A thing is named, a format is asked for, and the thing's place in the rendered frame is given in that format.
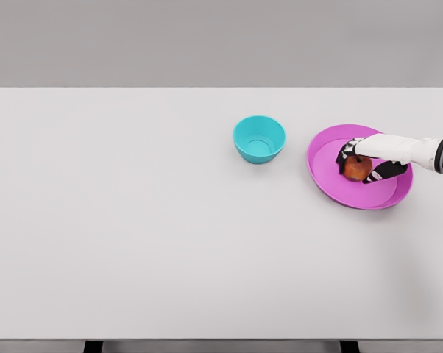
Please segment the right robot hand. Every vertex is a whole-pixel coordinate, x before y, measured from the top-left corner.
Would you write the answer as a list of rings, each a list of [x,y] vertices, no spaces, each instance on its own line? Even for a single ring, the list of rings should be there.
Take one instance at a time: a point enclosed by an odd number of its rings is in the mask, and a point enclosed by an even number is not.
[[[349,157],[364,156],[381,159],[383,162],[373,168],[361,181],[363,184],[391,179],[407,172],[411,155],[408,147],[411,140],[393,135],[375,134],[365,138],[353,138],[339,150],[336,164],[339,173],[345,175],[346,161]]]

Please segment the red apple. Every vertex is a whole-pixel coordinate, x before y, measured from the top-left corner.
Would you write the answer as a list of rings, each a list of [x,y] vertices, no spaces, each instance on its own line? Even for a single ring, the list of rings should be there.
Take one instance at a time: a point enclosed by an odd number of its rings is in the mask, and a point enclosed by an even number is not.
[[[343,175],[353,182],[364,181],[373,169],[372,159],[369,157],[356,155],[349,156],[344,164]]]

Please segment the pink plate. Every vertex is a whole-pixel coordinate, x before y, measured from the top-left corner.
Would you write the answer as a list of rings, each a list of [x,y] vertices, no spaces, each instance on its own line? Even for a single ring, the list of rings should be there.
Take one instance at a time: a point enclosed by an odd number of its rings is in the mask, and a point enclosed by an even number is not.
[[[332,200],[362,210],[382,210],[401,202],[414,181],[413,168],[394,178],[371,184],[353,182],[339,174],[336,157],[350,139],[368,137],[379,131],[357,124],[330,126],[316,134],[307,150],[307,166],[314,182]]]

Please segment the blue bowl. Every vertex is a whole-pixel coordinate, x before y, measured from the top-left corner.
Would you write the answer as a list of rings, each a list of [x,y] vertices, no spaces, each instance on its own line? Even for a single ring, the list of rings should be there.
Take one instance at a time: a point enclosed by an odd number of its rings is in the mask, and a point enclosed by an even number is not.
[[[233,129],[238,153],[251,164],[273,160],[286,144],[283,126],[273,118],[254,115],[240,120]]]

